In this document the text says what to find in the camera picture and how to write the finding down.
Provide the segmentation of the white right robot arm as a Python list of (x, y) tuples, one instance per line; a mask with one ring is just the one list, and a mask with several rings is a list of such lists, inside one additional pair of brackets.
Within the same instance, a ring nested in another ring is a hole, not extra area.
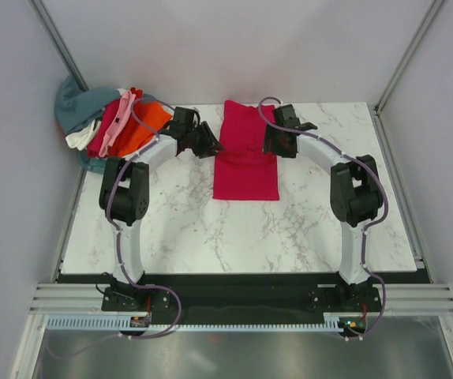
[(258, 107), (266, 122), (263, 153), (294, 159), (310, 159), (330, 178), (330, 206), (341, 224), (342, 255), (339, 275), (346, 284), (335, 291), (337, 305), (355, 310), (364, 301), (358, 284), (372, 276), (366, 262), (368, 229), (387, 217), (387, 194), (380, 182), (375, 158), (350, 156), (317, 132), (311, 122), (302, 122), (291, 104), (273, 111), (271, 122)]

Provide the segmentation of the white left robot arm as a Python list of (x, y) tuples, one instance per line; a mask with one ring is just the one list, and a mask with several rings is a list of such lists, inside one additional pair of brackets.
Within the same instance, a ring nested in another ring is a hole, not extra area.
[(113, 277), (127, 283), (119, 299), (129, 310), (140, 310), (148, 298), (139, 280), (144, 275), (140, 231), (150, 203), (150, 174), (187, 149), (204, 159), (217, 156), (223, 146), (199, 111), (176, 107), (170, 121), (145, 146), (106, 162), (99, 206), (114, 229)]

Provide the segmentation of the grey blue t shirt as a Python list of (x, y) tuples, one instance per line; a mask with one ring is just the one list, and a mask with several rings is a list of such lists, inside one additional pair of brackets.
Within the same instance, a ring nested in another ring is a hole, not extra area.
[(95, 87), (83, 91), (74, 77), (68, 76), (59, 87), (54, 114), (65, 135), (84, 129), (102, 114), (103, 108), (121, 95), (116, 88)]

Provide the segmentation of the magenta t shirt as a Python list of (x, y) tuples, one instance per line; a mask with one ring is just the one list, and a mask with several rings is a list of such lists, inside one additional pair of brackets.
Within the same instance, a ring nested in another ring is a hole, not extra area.
[(223, 104), (219, 142), (224, 149), (216, 156), (213, 195), (220, 201), (278, 201), (277, 158), (264, 153), (268, 119), (273, 106), (247, 106), (233, 100)]

